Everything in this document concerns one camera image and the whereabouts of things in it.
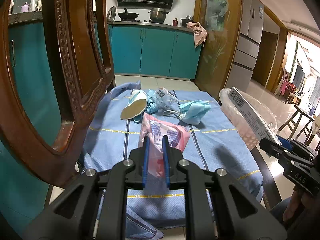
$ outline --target wooden chair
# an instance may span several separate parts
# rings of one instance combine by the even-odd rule
[[[106,0],[96,0],[102,59],[95,37],[92,0],[42,0],[48,62],[62,119],[52,146],[31,124],[15,87],[9,55],[9,4],[10,0],[0,4],[1,141],[39,179],[63,187],[77,175],[74,166],[88,126],[106,88],[115,85]]]
[[[305,116],[305,117],[307,117],[307,118],[309,119],[309,121],[308,121],[308,123],[307,123],[306,126],[308,126],[308,124],[309,124],[310,122],[313,122],[313,121],[315,120],[311,115],[308,115],[308,114],[306,114],[305,112],[303,112],[297,105],[294,105],[294,108],[295,108],[297,111],[279,128],[279,131],[281,131],[284,127],[286,127],[286,126],[289,127],[289,129],[291,130],[291,134],[290,134],[290,136],[289,136],[288,139],[291,139],[291,138],[293,137],[293,135],[294,135],[294,133],[296,132],[296,130],[297,130],[297,128],[298,128],[298,125],[299,125],[299,123],[300,123],[300,121],[301,121],[302,116]],[[300,114],[300,115],[299,115],[299,118],[298,118],[297,123],[295,123],[295,122],[293,121],[293,119],[296,117],[297,114]]]

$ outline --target blue surgical mask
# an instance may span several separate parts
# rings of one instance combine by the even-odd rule
[[[196,100],[179,105],[180,111],[167,110],[163,115],[175,114],[180,120],[191,125],[198,125],[211,105],[202,100]]]

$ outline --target clear plastic bag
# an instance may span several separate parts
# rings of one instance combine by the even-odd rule
[[[242,114],[228,98],[228,94],[230,91],[231,89],[227,88],[222,89],[219,93],[220,101],[222,103],[221,110],[237,128],[237,131],[245,142],[247,148],[249,150],[252,150],[259,143],[259,140],[255,136],[254,132],[252,131]],[[275,115],[270,111],[270,109],[265,104],[261,103],[247,93],[242,91],[240,91],[240,93],[250,103],[250,105],[255,110],[257,110],[257,112],[265,120],[269,128],[275,131],[277,129],[277,121]]]
[[[157,106],[165,110],[171,109],[171,105],[174,102],[179,101],[166,88],[158,88],[156,96],[157,96]]]

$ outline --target yellow stripe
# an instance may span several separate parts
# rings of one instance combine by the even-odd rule
[[[120,99],[115,99],[115,98],[112,98],[112,97],[110,97],[110,98],[111,98],[111,100],[120,100]],[[130,98],[130,97],[123,97],[123,98]]]
[[[179,100],[180,102],[192,102],[190,100]]]
[[[245,174],[244,176],[239,177],[237,180],[245,179],[246,177],[255,174],[257,172],[260,172],[260,170],[249,172],[248,174]],[[166,194],[166,195],[128,195],[128,198],[166,198],[166,197],[182,197],[184,196],[184,193],[180,194]]]
[[[223,129],[223,130],[211,130],[211,131],[204,131],[202,133],[211,133],[211,132],[226,132],[226,131],[236,131],[237,129]]]
[[[252,175],[252,174],[255,174],[255,173],[257,173],[257,172],[260,172],[260,170],[251,171],[251,172],[249,172],[248,174],[246,174],[246,175],[238,178],[238,180],[244,179],[244,178],[246,178],[246,177],[248,177],[248,176],[250,176],[250,175]]]
[[[166,194],[166,195],[128,195],[128,198],[166,198],[166,197],[183,197],[184,193]]]
[[[112,130],[112,129],[95,129],[89,126],[89,128],[93,131],[108,131],[108,132],[119,132],[119,133],[128,133],[128,134],[140,134],[139,132],[126,132],[126,131],[120,131],[120,130]]]

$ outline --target pink towel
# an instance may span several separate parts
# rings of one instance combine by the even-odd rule
[[[280,90],[281,91],[281,96],[284,95],[286,87],[287,87],[287,81],[283,81],[282,85],[281,85],[281,90]]]
[[[204,43],[207,38],[207,31],[201,26],[200,23],[187,23],[187,27],[195,33],[195,47]]]

